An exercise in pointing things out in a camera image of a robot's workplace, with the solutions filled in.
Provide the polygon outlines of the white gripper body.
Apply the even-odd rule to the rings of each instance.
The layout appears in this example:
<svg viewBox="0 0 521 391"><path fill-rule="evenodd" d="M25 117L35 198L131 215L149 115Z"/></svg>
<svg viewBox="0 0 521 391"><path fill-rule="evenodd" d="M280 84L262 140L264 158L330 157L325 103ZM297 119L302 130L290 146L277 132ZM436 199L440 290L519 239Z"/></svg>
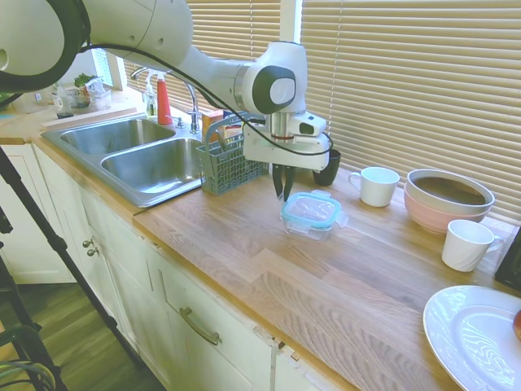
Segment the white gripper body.
<svg viewBox="0 0 521 391"><path fill-rule="evenodd" d="M329 163L330 147L325 134L269 143L256 132L246 132L243 154L248 160L320 171Z"/></svg>

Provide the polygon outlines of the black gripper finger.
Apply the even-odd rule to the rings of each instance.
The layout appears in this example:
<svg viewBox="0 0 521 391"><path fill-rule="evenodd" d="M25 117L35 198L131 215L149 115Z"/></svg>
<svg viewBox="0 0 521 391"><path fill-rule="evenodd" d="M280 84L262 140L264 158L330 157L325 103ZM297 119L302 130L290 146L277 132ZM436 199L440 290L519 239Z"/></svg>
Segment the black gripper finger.
<svg viewBox="0 0 521 391"><path fill-rule="evenodd" d="M296 168L293 166L284 167L285 184L283 187L283 199L288 200L295 181Z"/></svg>
<svg viewBox="0 0 521 391"><path fill-rule="evenodd" d="M284 165L272 164L272 179L274 184L274 190L279 200L284 201Z"/></svg>

